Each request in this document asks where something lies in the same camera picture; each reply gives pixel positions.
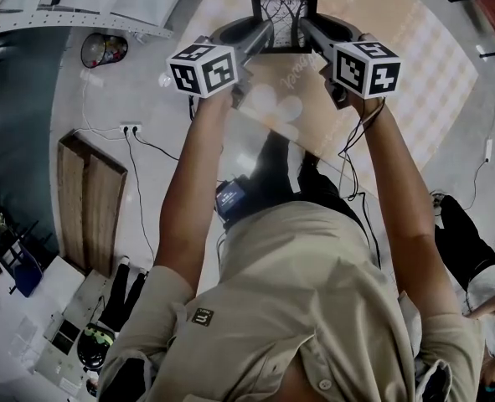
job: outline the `beige shirt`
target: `beige shirt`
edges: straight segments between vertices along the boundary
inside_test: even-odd
[[[428,318],[415,358],[361,229],[316,204],[289,203],[239,222],[225,243],[219,284],[192,296],[177,273],[152,269],[107,355],[100,392],[134,355],[148,358],[150,375],[157,371],[140,400],[263,400],[298,354],[326,400],[418,400],[425,385],[415,376],[439,365],[448,400],[476,397],[479,322]]]

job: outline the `table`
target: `table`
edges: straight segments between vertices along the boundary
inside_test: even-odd
[[[317,11],[370,32],[404,60],[400,93],[387,103],[419,169],[429,161],[459,115],[477,72],[450,32],[419,0],[318,0]],[[203,0],[179,48],[199,35],[252,15],[250,0]],[[337,111],[318,71],[316,54],[258,55],[248,64],[253,90],[239,110],[340,169],[342,150],[357,122]],[[377,196],[365,141],[350,151],[358,180]]]

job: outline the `tiled floor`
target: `tiled floor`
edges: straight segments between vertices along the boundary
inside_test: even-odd
[[[99,67],[91,71],[85,90],[85,114],[97,129],[116,128],[123,121],[139,121],[143,125],[143,137],[169,153],[178,156],[188,126],[188,102],[184,95],[161,88],[159,75],[165,71],[165,59],[174,50],[177,40],[200,0],[181,0],[170,19],[175,39],[150,38],[141,45],[129,37],[130,50],[119,64]],[[495,50],[495,37],[484,17],[472,4],[450,4],[446,0],[422,0],[451,30],[477,67],[480,77],[471,97],[456,123],[449,131],[435,156],[426,165],[423,175],[430,189],[440,188],[469,204],[473,195],[474,173],[483,160],[485,140],[492,125],[495,104],[495,59],[482,61],[477,57],[476,45]],[[82,90],[86,73],[80,63],[80,46],[89,30],[74,29],[59,73],[51,126],[50,156],[55,157],[57,141],[70,129],[86,127],[82,118]],[[142,234],[136,179],[128,155],[128,146],[118,131],[105,132],[106,141],[84,131],[83,135],[104,152],[121,162],[129,171],[125,198],[121,206],[121,218],[116,238],[116,253],[129,255],[134,264],[149,268],[151,252]],[[249,175],[252,163],[260,151],[267,130],[257,122],[232,116],[228,120],[221,158],[219,178]],[[495,248],[495,125],[492,130],[492,162],[484,166],[477,179],[477,198],[469,214],[474,219],[482,237]],[[141,179],[144,224],[152,248],[156,251],[159,234],[158,218],[163,196],[175,168],[175,162],[150,147],[132,141],[132,150]],[[289,168],[292,187],[298,189],[296,172],[302,159],[299,147],[290,147]],[[54,159],[51,159],[54,170]],[[320,171],[338,183],[339,173],[326,164]],[[55,171],[52,186],[55,186]],[[342,195],[351,190],[351,182],[344,179]],[[57,210],[55,189],[52,190],[54,210]],[[367,196],[369,215],[373,221],[384,269],[391,274],[389,250],[379,212],[379,203]],[[360,199],[352,208],[363,216]],[[203,276],[199,290],[203,291],[218,280],[216,241],[222,234],[222,226],[214,216],[206,248]]]

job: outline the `shirt patch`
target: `shirt patch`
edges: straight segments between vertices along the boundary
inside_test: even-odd
[[[199,325],[203,325],[208,327],[210,322],[212,321],[212,316],[214,312],[211,310],[205,310],[204,308],[197,308],[193,319],[191,320],[193,323],[197,323]]]

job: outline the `wall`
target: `wall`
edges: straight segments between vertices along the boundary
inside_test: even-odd
[[[34,234],[52,233],[49,126],[59,62],[69,28],[30,28],[2,36],[13,52],[0,63],[0,203]]]

